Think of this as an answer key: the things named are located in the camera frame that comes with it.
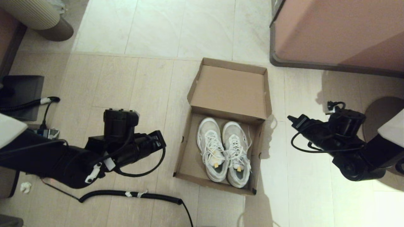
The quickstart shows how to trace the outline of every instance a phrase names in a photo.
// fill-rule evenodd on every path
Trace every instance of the box lid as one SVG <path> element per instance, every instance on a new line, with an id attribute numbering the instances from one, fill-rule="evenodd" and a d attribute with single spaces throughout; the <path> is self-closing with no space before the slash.
<path id="1" fill-rule="evenodd" d="M 188 93 L 192 107 L 267 119 L 271 115 L 264 67 L 203 58 Z"/>

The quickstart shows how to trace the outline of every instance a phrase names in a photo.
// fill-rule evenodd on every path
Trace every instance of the sneaker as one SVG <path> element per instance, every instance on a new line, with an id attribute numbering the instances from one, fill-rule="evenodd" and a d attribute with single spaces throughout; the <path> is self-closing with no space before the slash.
<path id="1" fill-rule="evenodd" d="M 205 118 L 199 125 L 196 137 L 202 161 L 206 166 L 209 178 L 221 182 L 226 178 L 229 161 L 220 139 L 220 128 L 213 118 Z"/>
<path id="2" fill-rule="evenodd" d="M 223 128 L 223 141 L 229 156 L 227 179 L 236 188 L 244 187 L 250 177 L 250 160 L 247 151 L 250 148 L 246 134 L 236 122 L 228 122 Z"/>

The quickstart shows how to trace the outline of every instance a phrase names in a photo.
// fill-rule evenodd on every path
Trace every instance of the shoe box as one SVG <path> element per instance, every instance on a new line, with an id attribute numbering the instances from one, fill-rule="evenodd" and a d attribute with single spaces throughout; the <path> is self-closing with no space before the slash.
<path id="1" fill-rule="evenodd" d="M 261 158 L 268 157 L 270 118 L 268 71 L 264 67 L 203 58 L 187 96 L 189 113 L 183 130 L 179 156 L 173 176 L 204 187 L 240 195 L 255 195 Z M 199 124 L 214 118 L 221 130 L 228 121 L 240 124 L 252 145 L 247 156 L 251 173 L 243 188 L 231 186 L 227 179 L 213 182 L 206 173 L 196 142 Z"/>

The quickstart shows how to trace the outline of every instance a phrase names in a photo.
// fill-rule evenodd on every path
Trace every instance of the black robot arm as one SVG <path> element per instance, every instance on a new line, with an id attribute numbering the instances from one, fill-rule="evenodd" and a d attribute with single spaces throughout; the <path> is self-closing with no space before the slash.
<path id="1" fill-rule="evenodd" d="M 329 153 L 334 157 L 332 162 L 351 181 L 379 179 L 387 168 L 404 158 L 402 147 L 380 135 L 368 144 L 358 138 L 357 132 L 366 119 L 364 114 L 345 109 L 343 102 L 330 101 L 328 109 L 332 111 L 328 122 L 310 119 L 304 114 L 299 118 L 288 116 L 292 127 L 298 131 L 291 140 L 294 148 L 310 153 Z M 312 150 L 294 145 L 294 139 L 300 134 L 309 140 L 308 147 Z"/>
<path id="2" fill-rule="evenodd" d="M 150 134 L 134 133 L 138 123 L 139 115 L 135 111 L 106 110 L 104 135 L 90 137 L 84 149 L 26 130 L 0 149 L 0 166 L 54 178 L 77 189 L 111 171 L 129 177 L 144 176 L 161 164 L 166 144 L 159 130 Z M 160 162 L 150 171 L 128 174 L 120 170 L 160 149 L 163 150 Z"/>

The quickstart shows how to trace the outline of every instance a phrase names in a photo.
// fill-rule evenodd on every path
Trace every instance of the shoelace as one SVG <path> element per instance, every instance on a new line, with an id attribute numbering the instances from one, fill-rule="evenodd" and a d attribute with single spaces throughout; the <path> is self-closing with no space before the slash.
<path id="1" fill-rule="evenodd" d="M 247 151 L 250 148 L 251 144 L 248 143 L 247 138 L 243 138 L 247 143 Z M 247 151 L 241 146 L 240 138 L 236 135 L 231 135 L 229 138 L 230 147 L 228 149 L 229 153 L 229 168 L 232 168 L 234 164 L 238 164 L 239 166 L 247 166 L 251 171 L 250 160 L 247 158 Z"/>
<path id="2" fill-rule="evenodd" d="M 218 157 L 215 155 L 215 151 L 223 152 L 224 150 L 221 142 L 219 141 L 219 137 L 214 131 L 207 132 L 205 135 L 205 140 L 206 140 L 205 152 L 201 153 L 202 161 L 205 165 L 206 163 L 209 163 L 212 157 L 215 157 L 219 160 L 226 160 L 226 158 Z"/>

